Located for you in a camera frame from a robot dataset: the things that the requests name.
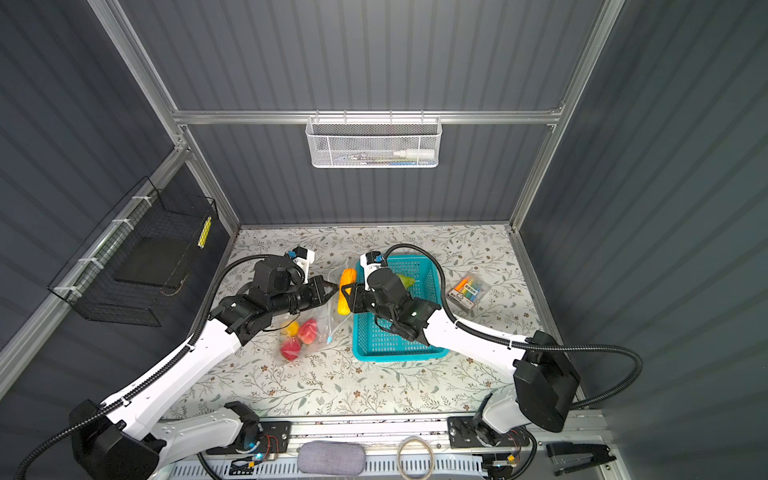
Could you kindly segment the clear zip top bag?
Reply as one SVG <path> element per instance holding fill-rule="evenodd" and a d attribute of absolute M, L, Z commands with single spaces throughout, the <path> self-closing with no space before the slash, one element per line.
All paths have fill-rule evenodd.
<path fill-rule="evenodd" d="M 332 298 L 320 307 L 296 314 L 284 314 L 275 320 L 278 328 L 278 358 L 294 362 L 303 356 L 323 352 L 337 343 L 352 326 L 352 313 L 341 292 L 344 279 L 355 281 L 356 275 L 347 267 L 330 272 L 329 281 L 337 287 Z"/>

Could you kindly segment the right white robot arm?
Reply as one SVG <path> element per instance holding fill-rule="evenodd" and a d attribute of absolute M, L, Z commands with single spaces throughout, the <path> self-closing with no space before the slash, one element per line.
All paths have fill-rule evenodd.
<path fill-rule="evenodd" d="M 497 445 L 511 430 L 533 424 L 563 430 L 580 377 L 555 339 L 537 331 L 511 335 L 450 317 L 443 302 L 414 296 L 378 251 L 360 258 L 363 280 L 344 280 L 340 294 L 355 314 L 368 313 L 384 330 L 407 341 L 464 355 L 512 382 L 481 402 L 472 420 L 478 440 Z"/>

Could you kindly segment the yellow lemon toy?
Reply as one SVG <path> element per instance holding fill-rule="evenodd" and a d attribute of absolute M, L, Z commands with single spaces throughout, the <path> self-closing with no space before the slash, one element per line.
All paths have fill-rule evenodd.
<path fill-rule="evenodd" d="M 289 337 L 294 337 L 297 335 L 299 330 L 299 324 L 296 322 L 292 322 L 285 326 L 284 333 Z"/>

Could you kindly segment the orange carrot toy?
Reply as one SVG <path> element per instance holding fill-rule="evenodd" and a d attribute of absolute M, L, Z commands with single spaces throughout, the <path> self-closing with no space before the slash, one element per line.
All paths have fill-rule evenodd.
<path fill-rule="evenodd" d="M 354 268 L 346 268 L 339 280 L 339 298 L 337 313 L 341 316 L 351 314 L 350 298 L 357 280 L 357 271 Z"/>

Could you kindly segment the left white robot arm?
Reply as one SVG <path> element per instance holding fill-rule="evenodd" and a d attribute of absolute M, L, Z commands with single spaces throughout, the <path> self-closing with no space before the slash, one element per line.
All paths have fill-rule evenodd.
<path fill-rule="evenodd" d="M 101 404 L 85 401 L 71 412 L 73 456 L 91 478 L 148 479 L 209 449 L 261 449 L 259 417 L 239 401 L 186 420 L 161 419 L 214 366 L 273 330 L 275 317 L 313 310 L 338 290 L 322 276 L 310 275 L 315 254 L 306 248 L 250 259 L 250 284 L 223 298 L 181 345 Z"/>

